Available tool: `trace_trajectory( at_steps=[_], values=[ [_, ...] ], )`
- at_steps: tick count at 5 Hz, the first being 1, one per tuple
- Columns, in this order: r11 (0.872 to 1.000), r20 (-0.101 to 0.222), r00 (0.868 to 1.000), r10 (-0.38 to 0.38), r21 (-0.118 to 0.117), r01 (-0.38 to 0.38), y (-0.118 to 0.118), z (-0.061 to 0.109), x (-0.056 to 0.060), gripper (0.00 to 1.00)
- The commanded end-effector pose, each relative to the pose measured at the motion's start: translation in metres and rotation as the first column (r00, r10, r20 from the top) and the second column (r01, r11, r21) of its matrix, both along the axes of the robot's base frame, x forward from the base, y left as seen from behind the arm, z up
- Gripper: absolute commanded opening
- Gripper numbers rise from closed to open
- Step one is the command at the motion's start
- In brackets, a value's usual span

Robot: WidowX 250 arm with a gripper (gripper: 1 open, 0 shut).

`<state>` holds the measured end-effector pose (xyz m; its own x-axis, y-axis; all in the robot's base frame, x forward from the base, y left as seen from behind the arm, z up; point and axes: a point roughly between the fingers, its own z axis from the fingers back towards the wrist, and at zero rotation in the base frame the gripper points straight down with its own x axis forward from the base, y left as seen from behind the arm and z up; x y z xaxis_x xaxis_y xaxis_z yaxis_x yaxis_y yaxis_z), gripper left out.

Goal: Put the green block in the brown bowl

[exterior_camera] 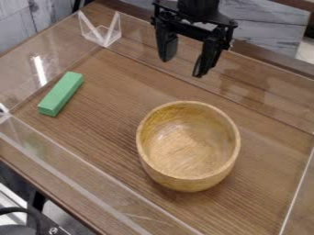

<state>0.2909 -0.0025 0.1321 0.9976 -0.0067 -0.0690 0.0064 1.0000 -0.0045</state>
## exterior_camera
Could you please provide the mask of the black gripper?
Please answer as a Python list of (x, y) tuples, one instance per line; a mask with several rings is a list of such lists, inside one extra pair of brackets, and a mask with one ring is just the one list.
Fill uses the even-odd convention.
[(202, 42), (202, 53), (195, 62), (193, 76), (202, 78), (217, 66), (223, 50), (231, 46), (234, 19), (218, 10), (219, 0), (154, 0), (151, 24), (157, 30), (158, 56), (169, 62), (178, 51), (178, 36)]

